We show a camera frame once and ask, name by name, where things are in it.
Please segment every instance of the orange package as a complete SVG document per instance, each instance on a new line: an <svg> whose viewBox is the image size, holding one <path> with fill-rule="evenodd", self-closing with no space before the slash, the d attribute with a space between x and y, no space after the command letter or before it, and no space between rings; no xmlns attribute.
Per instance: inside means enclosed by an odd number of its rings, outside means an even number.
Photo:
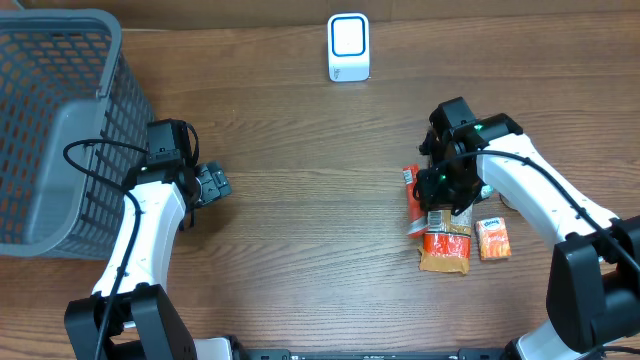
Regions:
<svg viewBox="0 0 640 360"><path fill-rule="evenodd" d="M409 206L409 231L410 237L419 237L427 231L427 218L420 209L420 202L413 197L413 188L416 185L416 174L420 170L418 164L405 166L402 169L404 182L407 186L407 202Z"/></svg>
<svg viewBox="0 0 640 360"><path fill-rule="evenodd" d="M420 270L438 272L469 272L471 237L447 233L424 234L424 249Z"/></svg>
<svg viewBox="0 0 640 360"><path fill-rule="evenodd" d="M511 256L507 226L503 218L480 220L476 223L480 259L494 260Z"/></svg>

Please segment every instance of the basket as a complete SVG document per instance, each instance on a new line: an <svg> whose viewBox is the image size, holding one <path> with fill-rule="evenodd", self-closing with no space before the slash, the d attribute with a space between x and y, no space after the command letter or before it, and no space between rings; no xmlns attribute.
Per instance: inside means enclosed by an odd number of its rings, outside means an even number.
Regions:
<svg viewBox="0 0 640 360"><path fill-rule="evenodd" d="M144 147L149 101L100 10L0 11L0 255L107 258L122 194L68 165L88 138ZM141 154L77 147L73 160L121 183Z"/></svg>

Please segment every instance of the barcode label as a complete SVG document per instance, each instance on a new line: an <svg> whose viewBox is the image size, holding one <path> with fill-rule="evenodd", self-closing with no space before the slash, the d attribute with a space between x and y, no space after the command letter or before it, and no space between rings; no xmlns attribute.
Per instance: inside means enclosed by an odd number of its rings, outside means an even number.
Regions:
<svg viewBox="0 0 640 360"><path fill-rule="evenodd" d="M409 185L413 182L413 176L411 176L411 169L402 170L402 175L404 175L404 183Z"/></svg>
<svg viewBox="0 0 640 360"><path fill-rule="evenodd" d="M442 211L429 211L427 216L427 223L429 224L429 230L442 226Z"/></svg>

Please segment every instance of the plastic bin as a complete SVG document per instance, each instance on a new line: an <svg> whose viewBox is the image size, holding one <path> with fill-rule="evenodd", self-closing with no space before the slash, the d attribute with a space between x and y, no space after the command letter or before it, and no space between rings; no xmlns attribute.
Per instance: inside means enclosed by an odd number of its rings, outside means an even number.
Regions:
<svg viewBox="0 0 640 360"><path fill-rule="evenodd" d="M69 166L87 138L144 147L149 101L100 10L0 11L0 255L107 258L122 194ZM142 156L78 147L79 164L120 183Z"/></svg>

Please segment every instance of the red package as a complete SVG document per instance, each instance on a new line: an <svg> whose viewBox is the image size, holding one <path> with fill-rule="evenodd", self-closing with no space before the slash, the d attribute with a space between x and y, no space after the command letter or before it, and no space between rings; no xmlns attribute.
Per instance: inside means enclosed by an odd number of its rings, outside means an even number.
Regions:
<svg viewBox="0 0 640 360"><path fill-rule="evenodd" d="M416 185L416 174L420 170L418 164L406 166L402 169L404 182L407 185L407 202L409 206L409 231L410 237L419 237L427 231L427 217L420 209L420 202L413 197L413 188Z"/></svg>
<svg viewBox="0 0 640 360"><path fill-rule="evenodd" d="M424 249L420 270L438 272L469 272L471 237L446 233L424 234Z"/></svg>

